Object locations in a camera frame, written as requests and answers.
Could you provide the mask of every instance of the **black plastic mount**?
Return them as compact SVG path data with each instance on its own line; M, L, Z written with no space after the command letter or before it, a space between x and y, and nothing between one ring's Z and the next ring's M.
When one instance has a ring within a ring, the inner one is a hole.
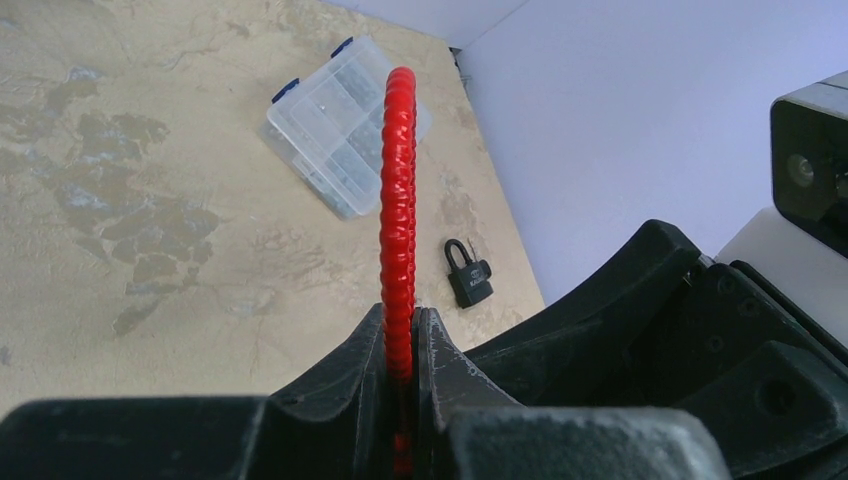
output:
M848 353L750 266L700 257L649 221L573 292L466 353L418 309L414 477L848 472ZM24 405L0 423L0 476L389 478L381 322L375 305L269 397Z

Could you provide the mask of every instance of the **camera lens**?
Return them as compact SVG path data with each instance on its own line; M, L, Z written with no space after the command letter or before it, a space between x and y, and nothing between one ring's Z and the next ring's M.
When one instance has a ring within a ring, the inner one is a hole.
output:
M786 167L789 169L789 177L799 187L807 188L813 184L815 178L813 164L803 156L797 153L790 155Z

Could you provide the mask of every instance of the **white object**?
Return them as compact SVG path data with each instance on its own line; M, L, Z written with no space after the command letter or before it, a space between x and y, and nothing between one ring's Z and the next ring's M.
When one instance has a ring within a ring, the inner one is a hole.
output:
M266 143L340 218L380 199L383 101L392 63L359 37L268 109ZM418 102L416 140L433 118Z
M774 207L761 210L716 260L747 262L839 343L848 345L848 259Z

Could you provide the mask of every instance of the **padlock body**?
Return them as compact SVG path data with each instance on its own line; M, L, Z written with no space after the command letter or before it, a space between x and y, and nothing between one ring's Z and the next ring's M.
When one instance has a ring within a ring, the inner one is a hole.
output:
M485 260L472 262L448 275L456 303L460 308L476 305L491 295L494 290L489 283L491 270Z

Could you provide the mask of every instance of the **padlock shackle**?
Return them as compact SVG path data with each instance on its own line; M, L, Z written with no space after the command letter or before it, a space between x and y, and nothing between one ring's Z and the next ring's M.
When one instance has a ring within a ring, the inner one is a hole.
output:
M451 249L454 247L459 249L459 254L462 255L462 259L465 261L466 267L472 263L471 256L468 255L468 250L465 249L465 245L463 245L459 240L451 238L445 242L445 258L448 259L448 266L452 272L459 270L459 267L456 266L456 259L453 258L453 252L451 252Z

